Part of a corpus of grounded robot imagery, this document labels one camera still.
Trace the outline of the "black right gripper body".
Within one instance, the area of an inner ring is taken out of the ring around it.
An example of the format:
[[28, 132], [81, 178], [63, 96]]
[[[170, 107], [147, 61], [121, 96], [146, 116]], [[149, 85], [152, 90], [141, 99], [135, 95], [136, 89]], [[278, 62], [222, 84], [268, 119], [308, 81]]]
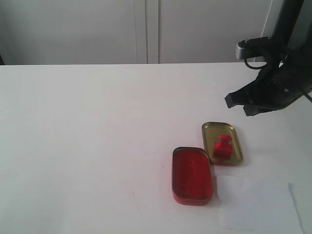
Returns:
[[257, 111], [281, 110], [300, 97], [312, 100], [312, 62], [290, 56], [282, 65], [260, 72], [251, 87], [251, 105]]

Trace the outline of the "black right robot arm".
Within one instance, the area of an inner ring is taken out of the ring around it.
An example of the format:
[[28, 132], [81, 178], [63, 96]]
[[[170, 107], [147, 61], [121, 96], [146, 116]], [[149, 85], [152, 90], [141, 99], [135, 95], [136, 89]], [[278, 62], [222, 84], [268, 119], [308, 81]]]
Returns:
[[236, 57], [258, 71], [254, 81], [225, 97], [228, 108], [243, 106], [247, 116], [282, 110], [300, 97], [311, 100], [312, 33], [295, 49], [288, 47], [301, 0], [283, 2], [273, 35], [237, 43]]

